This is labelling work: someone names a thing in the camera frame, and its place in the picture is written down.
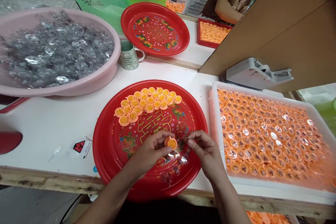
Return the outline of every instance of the white tabletop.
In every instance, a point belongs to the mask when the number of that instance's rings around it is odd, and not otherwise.
[[[100,112],[117,92],[147,79],[170,81],[190,92],[201,106],[210,129],[208,96],[212,83],[218,78],[146,59],[133,71],[118,66],[112,81],[92,94],[78,97],[31,98],[10,113],[0,114],[0,130],[19,131],[23,134],[23,140],[16,149],[0,155],[0,166],[99,176],[93,169],[95,164],[92,148],[85,159],[74,159],[69,155],[70,146],[85,136],[92,139]],[[62,146],[63,150],[50,160],[58,146]],[[330,194],[310,189],[286,191],[239,184],[234,184],[234,187],[241,195],[322,204],[334,202]],[[202,170],[188,188],[212,191]]]

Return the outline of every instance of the pink plastic basin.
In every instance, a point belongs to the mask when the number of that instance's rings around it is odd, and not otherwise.
[[[36,14],[48,16],[50,12],[60,12],[65,10],[71,19],[76,22],[84,22],[87,25],[94,24],[95,27],[106,31],[114,40],[115,48],[110,59],[94,73],[68,84],[46,87],[40,89],[27,89],[16,83],[0,64],[0,94],[16,97],[42,97],[42,96],[78,96],[97,91],[107,85],[115,76],[117,71],[117,61],[120,55],[120,39],[115,29],[100,17],[90,13],[66,9],[66,8],[37,8],[22,10],[10,13],[0,18],[0,36],[5,39],[15,34],[19,28],[32,29],[38,24]]]

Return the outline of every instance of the hand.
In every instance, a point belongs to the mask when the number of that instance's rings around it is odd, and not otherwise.
[[[208,134],[199,130],[183,138],[199,157],[203,172],[211,183],[220,183],[227,177],[218,144]]]
[[[123,169],[128,169],[129,174],[135,180],[139,180],[144,177],[155,163],[162,157],[170,160],[169,153],[175,155],[175,151],[171,147],[165,147],[164,141],[170,136],[172,138],[175,135],[168,131],[158,131],[155,134],[147,137],[137,152],[126,163]]]

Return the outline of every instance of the cardboard box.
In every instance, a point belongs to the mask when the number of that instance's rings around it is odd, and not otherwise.
[[[292,69],[289,92],[336,82],[336,0],[256,0],[201,67],[221,75],[249,57],[272,71]]]

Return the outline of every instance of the ceramic mug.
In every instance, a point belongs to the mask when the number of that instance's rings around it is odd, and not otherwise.
[[[144,51],[136,48],[128,40],[122,40],[121,42],[121,52],[120,52],[120,64],[126,70],[134,70],[139,67],[139,62],[145,58]],[[143,56],[139,59],[135,51],[142,52]]]

